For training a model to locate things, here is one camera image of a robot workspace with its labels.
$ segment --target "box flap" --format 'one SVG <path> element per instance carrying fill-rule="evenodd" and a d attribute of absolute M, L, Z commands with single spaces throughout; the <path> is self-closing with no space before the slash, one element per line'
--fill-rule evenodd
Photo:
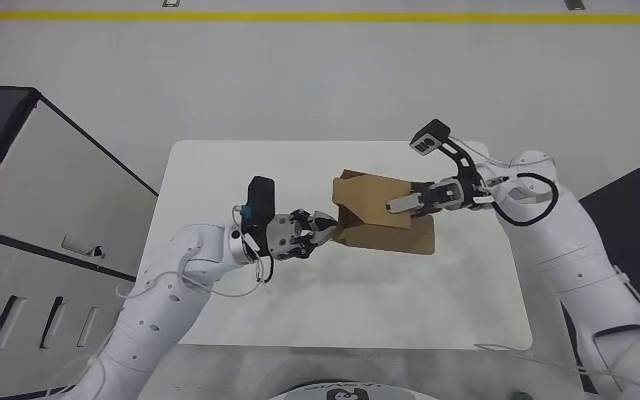
<path fill-rule="evenodd" d="M 435 252 L 433 217 L 427 215 L 420 219 L 422 225 L 429 226 L 431 231 L 360 225 L 339 232 L 333 240 L 349 247 L 430 255 Z"/>
<path fill-rule="evenodd" d="M 420 218 L 413 218 L 411 220 L 411 230 L 432 235 L 433 217 L 431 215 L 424 215 Z"/>
<path fill-rule="evenodd" d="M 387 202 L 406 196 L 411 184 L 392 178 L 345 170 L 333 180 L 333 202 L 344 206 L 364 223 L 411 229 L 410 213 L 391 214 Z"/>

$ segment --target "yellow line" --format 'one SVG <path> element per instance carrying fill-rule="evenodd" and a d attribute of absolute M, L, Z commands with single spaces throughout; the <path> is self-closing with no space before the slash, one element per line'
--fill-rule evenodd
<path fill-rule="evenodd" d="M 5 21 L 369 22 L 513 25 L 640 25 L 637 14 L 476 14 L 332 12 L 0 11 Z"/>

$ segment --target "white cable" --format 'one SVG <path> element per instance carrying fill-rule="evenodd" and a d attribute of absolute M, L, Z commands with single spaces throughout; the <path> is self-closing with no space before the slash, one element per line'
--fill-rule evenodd
<path fill-rule="evenodd" d="M 487 162 L 489 164 L 493 164 L 497 167 L 503 167 L 503 168 L 509 168 L 509 167 L 522 167 L 525 165 L 535 165 L 535 164 L 540 164 L 542 162 L 545 161 L 549 161 L 552 160 L 553 158 L 544 158 L 542 160 L 538 160 L 538 161 L 531 161 L 531 162 L 526 162 L 526 163 L 505 163 L 499 160 L 496 160 L 495 158 L 491 158 L 486 154 L 482 154 L 481 152 L 479 152 L 478 150 L 474 149 L 473 147 L 469 146 L 468 144 L 466 144 L 465 142 L 463 142 L 462 140 L 453 137 L 453 136 L 449 136 L 451 139 L 455 140 L 456 142 L 458 142 L 458 144 L 461 144 L 462 146 L 466 147 L 468 150 L 470 150 L 471 152 L 479 155 L 480 157 L 484 158 L 485 160 L 487 160 Z"/>
<path fill-rule="evenodd" d="M 81 360 L 84 360 L 84 359 L 88 358 L 87 365 L 84 367 L 82 372 L 80 372 L 80 375 L 78 375 L 78 377 L 71 384 L 67 385 L 66 387 L 64 387 L 60 391 L 58 391 L 56 393 L 56 395 L 64 394 L 69 389 L 71 389 L 73 386 L 77 385 L 78 382 L 80 382 L 80 380 L 82 380 L 82 378 L 84 378 L 84 376 L 87 374 L 87 372 L 89 372 L 89 369 L 91 368 L 91 365 L 93 364 L 93 362 L 97 361 L 98 364 L 100 365 L 100 369 L 101 369 L 101 372 L 102 372 L 102 383 L 100 384 L 100 387 L 98 388 L 98 391 L 96 392 L 96 394 L 94 394 L 93 397 L 91 398 L 91 400 L 96 400 L 98 398 L 98 396 L 100 395 L 100 392 L 102 392 L 102 389 L 104 388 L 105 383 L 107 382 L 107 369 L 104 366 L 104 363 L 102 362 L 102 360 L 100 359 L 100 354 L 102 353 L 104 348 L 107 346 L 107 342 L 111 338 L 111 335 L 113 335 L 113 329 L 111 329 L 111 331 L 107 334 L 107 337 L 102 341 L 102 344 L 100 344 L 100 347 L 98 347 L 98 350 L 93 355 L 91 355 L 91 356 L 80 356 L 80 357 L 75 358 L 75 359 L 69 361 L 68 363 L 66 363 L 62 367 L 62 369 L 60 371 L 58 371 L 58 373 L 56 373 L 53 376 L 53 378 L 51 379 L 51 382 L 49 384 L 49 389 L 47 389 L 47 392 L 44 395 L 44 399 L 46 400 L 46 399 L 49 398 L 49 396 L 51 396 L 51 390 L 53 390 L 53 387 L 55 386 L 55 381 L 60 377 L 60 375 L 65 373 L 69 369 L 69 367 L 71 367 L 72 365 L 74 365 L 78 361 L 81 361 Z"/>
<path fill-rule="evenodd" d="M 627 378 L 625 376 L 622 376 L 622 375 L 615 374 L 615 373 L 611 372 L 611 370 L 599 371 L 599 370 L 593 370 L 593 369 L 584 368 L 584 367 L 581 367 L 579 365 L 563 364 L 563 363 L 559 363 L 559 362 L 555 362 L 555 361 L 544 360 L 542 358 L 537 358 L 537 357 L 533 357 L 533 356 L 527 356 L 527 355 L 523 354 L 524 351 L 522 351 L 522 350 L 514 349 L 513 347 L 504 346 L 504 345 L 501 345 L 501 344 L 483 344 L 483 343 L 478 343 L 478 344 L 475 344 L 474 346 L 476 346 L 479 349 L 486 350 L 486 351 L 489 351 L 489 352 L 492 352 L 492 353 L 505 354 L 505 355 L 508 355 L 510 357 L 520 358 L 522 360 L 534 362 L 534 363 L 537 363 L 537 364 L 550 365 L 550 366 L 553 366 L 553 367 L 556 367 L 556 368 L 569 370 L 570 372 L 574 372 L 574 373 L 579 374 L 579 375 L 604 375 L 604 376 L 610 376 L 613 379 L 625 381 L 625 382 L 628 382 L 628 383 L 631 383 L 633 385 L 636 385 L 636 386 L 640 387 L 640 382 L 634 381 L 633 379 L 629 379 L 629 378 Z M 503 352 L 503 351 L 499 351 L 498 349 L 509 350 L 509 351 L 508 352 Z"/>
<path fill-rule="evenodd" d="M 622 360 L 623 356 L 625 354 L 627 354 L 627 352 L 633 347 L 635 346 L 636 342 L 640 340 L 640 336 L 637 336 L 635 339 L 633 339 L 631 341 L 631 343 L 629 343 L 629 345 L 627 346 L 626 349 L 624 349 L 624 351 L 622 353 L 620 353 L 620 355 L 618 357 L 616 357 L 615 360 L 613 360 L 613 362 L 611 363 L 611 366 L 609 367 L 610 370 L 614 370 L 616 369 L 616 366 L 618 365 L 618 363 L 620 362 L 620 360 Z"/>
<path fill-rule="evenodd" d="M 245 243 L 248 243 L 248 240 L 246 239 L 244 233 L 242 233 L 242 230 L 240 229 L 240 226 L 238 224 L 238 221 L 236 219 L 236 212 L 240 210 L 239 206 L 235 206 L 231 209 L 231 219 L 233 221 L 233 227 L 240 233 L 240 237 L 242 238 L 242 240 Z M 248 292 L 245 293 L 241 293 L 241 294 L 227 294 L 227 293 L 221 293 L 218 292 L 216 290 L 210 289 L 207 286 L 197 282 L 196 280 L 180 273 L 180 272 L 176 272 L 176 271 L 165 271 L 161 274 L 159 274 L 158 276 L 156 276 L 155 278 L 151 279 L 146 287 L 144 288 L 144 290 L 142 290 L 140 293 L 136 293 L 136 294 L 122 294 L 120 293 L 120 285 L 116 286 L 116 296 L 121 297 L 123 299 L 133 299 L 135 297 L 139 297 L 142 296 L 143 294 L 147 293 L 148 291 L 150 291 L 151 289 L 153 289 L 156 284 L 158 283 L 158 279 L 163 276 L 163 275 L 175 275 L 177 277 L 180 277 L 182 279 L 184 279 L 185 281 L 191 283 L 194 286 L 199 287 L 200 289 L 204 290 L 207 293 L 210 294 L 217 294 L 218 296 L 222 296 L 222 297 L 229 297 L 229 298 L 239 298 L 239 297 L 244 297 L 244 296 L 248 296 L 251 293 L 255 292 L 258 287 L 264 282 L 264 263 L 262 262 L 262 258 L 260 258 L 258 256 L 258 260 L 257 260 L 257 265 L 256 265 L 256 276 L 258 278 L 258 283 L 256 283 L 256 285 L 249 290 Z"/>

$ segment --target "blue component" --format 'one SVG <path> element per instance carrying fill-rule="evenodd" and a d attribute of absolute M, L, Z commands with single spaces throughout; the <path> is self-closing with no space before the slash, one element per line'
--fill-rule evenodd
<path fill-rule="evenodd" d="M 240 208 L 240 216 L 251 219 L 253 217 L 253 209 L 249 206 L 242 206 L 242 208 Z"/>

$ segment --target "white table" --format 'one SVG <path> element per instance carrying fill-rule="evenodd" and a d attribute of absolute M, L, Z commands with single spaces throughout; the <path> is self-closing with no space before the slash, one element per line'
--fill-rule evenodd
<path fill-rule="evenodd" d="M 482 150 L 484 146 L 472 143 Z M 276 208 L 337 214 L 332 179 L 342 169 L 406 180 L 455 174 L 439 152 L 406 142 L 183 141 L 171 152 L 143 256 L 191 223 L 224 223 L 254 175 L 276 181 Z M 531 345 L 509 243 L 494 213 L 435 216 L 436 253 L 415 256 L 328 243 L 306 261 L 276 264 L 248 297 L 213 296 L 180 342 L 200 345 L 473 349 Z M 240 292 L 254 269 L 216 285 Z"/>

